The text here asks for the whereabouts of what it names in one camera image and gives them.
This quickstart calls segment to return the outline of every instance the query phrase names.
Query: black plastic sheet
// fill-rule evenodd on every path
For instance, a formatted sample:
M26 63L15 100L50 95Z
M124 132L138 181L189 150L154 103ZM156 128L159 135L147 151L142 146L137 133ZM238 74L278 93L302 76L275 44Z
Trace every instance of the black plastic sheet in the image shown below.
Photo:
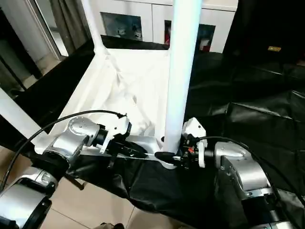
M167 49L153 43L103 37L110 48ZM40 125L56 119L93 57L87 44L67 58L17 103ZM45 98L43 104L35 104ZM207 135L242 141L277 166L305 195L305 69L266 62L251 64L218 53L197 53L193 62L185 120L196 117ZM1 145L16 149L24 138L8 123ZM212 148L215 142L209 141ZM246 227L240 202L224 174L213 167L168 170L158 162L118 158L113 170L108 158L80 156L72 173L102 187L136 207L173 217L197 228ZM275 185L288 185L269 167ZM283 192L299 223L304 212L293 196Z

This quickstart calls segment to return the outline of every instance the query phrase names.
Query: cabinet door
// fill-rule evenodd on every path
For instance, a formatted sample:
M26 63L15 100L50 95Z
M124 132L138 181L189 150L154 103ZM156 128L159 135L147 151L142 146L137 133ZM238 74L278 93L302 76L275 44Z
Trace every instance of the cabinet door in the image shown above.
M206 52L224 50L234 12L202 9L196 48ZM170 44L173 6L152 5L153 42Z
M101 35L152 42L152 5L121 0L91 0Z

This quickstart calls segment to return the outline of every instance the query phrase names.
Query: tiled floor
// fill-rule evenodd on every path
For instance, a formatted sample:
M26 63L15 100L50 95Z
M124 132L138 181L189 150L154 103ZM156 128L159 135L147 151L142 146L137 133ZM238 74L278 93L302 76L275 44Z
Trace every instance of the tiled floor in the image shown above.
M0 179L13 153L0 150ZM31 165L20 156L11 172L8 183ZM152 214L135 208L122 199L92 184L78 190L66 179L62 179L52 198L52 207L41 229L92 229L103 222L122 223L127 229L177 229L181 223L161 214Z

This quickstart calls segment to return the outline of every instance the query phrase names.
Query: curtain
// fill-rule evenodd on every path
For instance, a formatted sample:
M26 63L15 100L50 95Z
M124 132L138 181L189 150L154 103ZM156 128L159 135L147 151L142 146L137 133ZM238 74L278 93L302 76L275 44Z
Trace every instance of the curtain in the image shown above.
M68 54L90 39L82 7L77 0L50 0L58 31Z

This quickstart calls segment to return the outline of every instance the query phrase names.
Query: white pole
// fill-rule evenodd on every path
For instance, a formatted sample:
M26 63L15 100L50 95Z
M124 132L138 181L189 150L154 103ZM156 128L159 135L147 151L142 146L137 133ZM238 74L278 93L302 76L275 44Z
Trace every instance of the white pole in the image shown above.
M177 153L200 21L202 0L176 0L163 151Z
M26 138L30 138L41 128L2 90L2 88L0 88L0 115ZM39 146L40 138L45 138L46 136L48 136L47 133L43 131L31 142L35 146Z
M95 54L107 54L107 49L103 44L101 35L99 33L98 27L96 25L95 19L94 19L94 14L90 5L89 0L81 0L82 6L85 11L85 15L87 18L87 22L89 25L90 33L93 39L94 43L94 52Z

